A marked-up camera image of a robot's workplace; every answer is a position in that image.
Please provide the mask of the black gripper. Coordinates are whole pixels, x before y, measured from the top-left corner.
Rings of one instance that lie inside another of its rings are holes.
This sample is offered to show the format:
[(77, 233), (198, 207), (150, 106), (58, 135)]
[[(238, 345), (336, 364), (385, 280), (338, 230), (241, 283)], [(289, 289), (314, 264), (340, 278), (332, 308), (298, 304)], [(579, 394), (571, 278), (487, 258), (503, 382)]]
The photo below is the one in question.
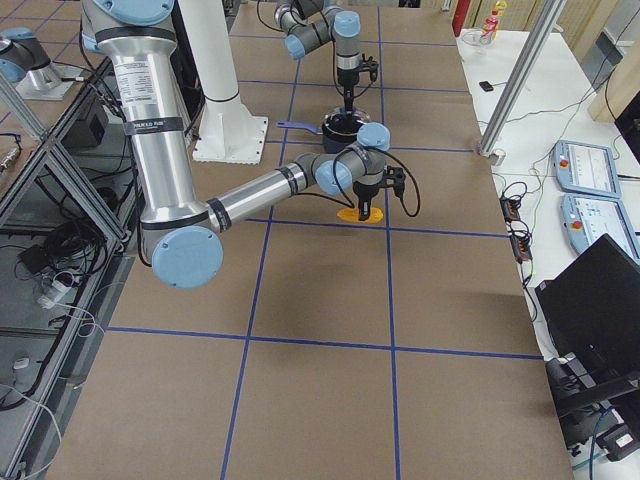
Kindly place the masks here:
[(337, 83), (343, 88), (344, 113), (352, 114), (354, 111), (354, 88), (358, 84), (358, 69), (336, 68)]
[(371, 202), (378, 195), (380, 185), (355, 182), (352, 190), (358, 198), (358, 220), (367, 221), (371, 216)]

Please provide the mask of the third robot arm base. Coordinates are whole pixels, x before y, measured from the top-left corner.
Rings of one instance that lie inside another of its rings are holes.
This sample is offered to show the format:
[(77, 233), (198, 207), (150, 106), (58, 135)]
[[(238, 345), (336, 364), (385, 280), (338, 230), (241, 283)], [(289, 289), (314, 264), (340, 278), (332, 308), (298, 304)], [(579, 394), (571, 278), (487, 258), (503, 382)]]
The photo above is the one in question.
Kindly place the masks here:
[(1, 73), (25, 100), (61, 101), (70, 89), (34, 32), (26, 27), (1, 32)]

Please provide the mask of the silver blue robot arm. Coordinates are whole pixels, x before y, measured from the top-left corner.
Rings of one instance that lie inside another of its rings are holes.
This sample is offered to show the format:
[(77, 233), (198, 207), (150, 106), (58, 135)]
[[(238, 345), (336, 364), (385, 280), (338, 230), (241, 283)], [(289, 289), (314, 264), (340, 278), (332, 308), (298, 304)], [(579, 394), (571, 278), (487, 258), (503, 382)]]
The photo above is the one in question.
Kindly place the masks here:
[[(171, 57), (180, 13), (205, 96), (193, 155)], [(386, 170), (389, 130), (368, 122), (335, 154), (304, 154), (291, 164), (207, 201), (197, 198), (191, 159), (256, 163), (268, 121), (242, 103), (223, 6), (218, 1), (86, 1), (83, 42), (112, 62), (146, 201), (142, 248), (156, 276), (182, 289), (209, 282), (223, 262), (219, 234), (236, 222), (316, 185), (352, 189), (369, 214)]]
[(337, 84), (342, 88), (344, 113), (355, 112), (355, 87), (363, 71), (360, 49), (361, 20), (357, 12), (345, 10), (329, 1), (278, 1), (276, 25), (285, 34), (285, 46), (294, 60), (300, 60), (320, 47), (334, 47)]

